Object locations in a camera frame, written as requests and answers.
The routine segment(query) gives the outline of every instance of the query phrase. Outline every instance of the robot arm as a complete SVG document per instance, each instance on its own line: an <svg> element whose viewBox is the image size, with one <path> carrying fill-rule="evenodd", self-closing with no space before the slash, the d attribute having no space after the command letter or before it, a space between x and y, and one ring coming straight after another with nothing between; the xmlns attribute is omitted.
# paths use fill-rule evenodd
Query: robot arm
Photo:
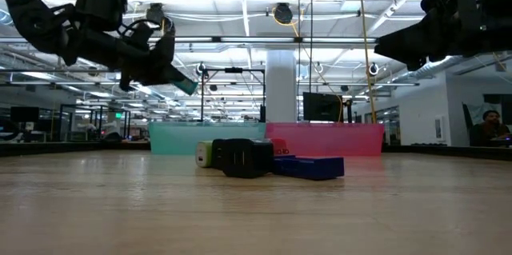
<svg viewBox="0 0 512 255"><path fill-rule="evenodd" d="M512 50L512 0L422 0L426 16L378 39L375 53L407 64L414 71L447 55Z"/></svg>
<svg viewBox="0 0 512 255"><path fill-rule="evenodd" d="M162 38L151 49L147 42L154 29L146 22L152 20L137 20L130 26L122 22L127 0L77 0L75 5L52 8L42 0L6 3L16 29L37 50L57 54L68 66L84 58L113 72L121 71L122 90L130 90L130 83L136 81L144 86L174 84L192 94L198 85L171 65L174 25L167 24ZM109 35L110 31L120 36Z"/></svg>

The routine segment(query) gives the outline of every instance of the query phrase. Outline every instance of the person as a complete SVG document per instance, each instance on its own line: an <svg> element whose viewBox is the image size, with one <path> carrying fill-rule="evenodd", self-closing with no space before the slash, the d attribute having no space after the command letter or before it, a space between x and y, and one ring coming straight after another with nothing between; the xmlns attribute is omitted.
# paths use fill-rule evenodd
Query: person
<svg viewBox="0 0 512 255"><path fill-rule="evenodd" d="M510 137L510 130L499 121L499 113L495 110L486 111L483 123L473 126L470 130L470 145L490 147L493 140L505 140Z"/></svg>

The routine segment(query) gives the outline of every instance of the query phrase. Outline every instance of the teal panel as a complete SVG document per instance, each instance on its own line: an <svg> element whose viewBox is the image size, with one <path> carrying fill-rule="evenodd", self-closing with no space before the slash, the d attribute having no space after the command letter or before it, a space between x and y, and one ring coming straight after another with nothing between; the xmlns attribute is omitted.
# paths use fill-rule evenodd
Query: teal panel
<svg viewBox="0 0 512 255"><path fill-rule="evenodd" d="M151 152L194 155L199 141L265 137L265 123L150 122Z"/></svg>

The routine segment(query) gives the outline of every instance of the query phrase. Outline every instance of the robotic arm mount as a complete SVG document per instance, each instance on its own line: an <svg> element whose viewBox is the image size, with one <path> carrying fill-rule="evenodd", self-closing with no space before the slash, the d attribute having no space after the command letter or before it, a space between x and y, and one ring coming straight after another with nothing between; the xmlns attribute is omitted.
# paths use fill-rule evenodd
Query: robotic arm mount
<svg viewBox="0 0 512 255"><path fill-rule="evenodd" d="M75 5L51 8L42 0L5 1L18 32L37 50L60 56L67 66L84 58L121 71L119 86L125 91L131 90L132 81L144 86L171 83L187 94L197 87L171 65L175 28L168 18L141 19L126 26L122 16L127 0L77 0ZM147 42L156 29L146 22L163 32L153 49ZM110 31L117 31L119 37L109 35Z"/></svg>

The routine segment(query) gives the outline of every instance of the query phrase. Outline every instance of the pink panel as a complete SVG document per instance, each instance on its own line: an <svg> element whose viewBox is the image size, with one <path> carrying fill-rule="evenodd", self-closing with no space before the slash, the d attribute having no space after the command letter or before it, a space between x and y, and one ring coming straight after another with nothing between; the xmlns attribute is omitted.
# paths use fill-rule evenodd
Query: pink panel
<svg viewBox="0 0 512 255"><path fill-rule="evenodd" d="M384 126L361 123L267 123L266 137L286 140L297 156L379 156Z"/></svg>

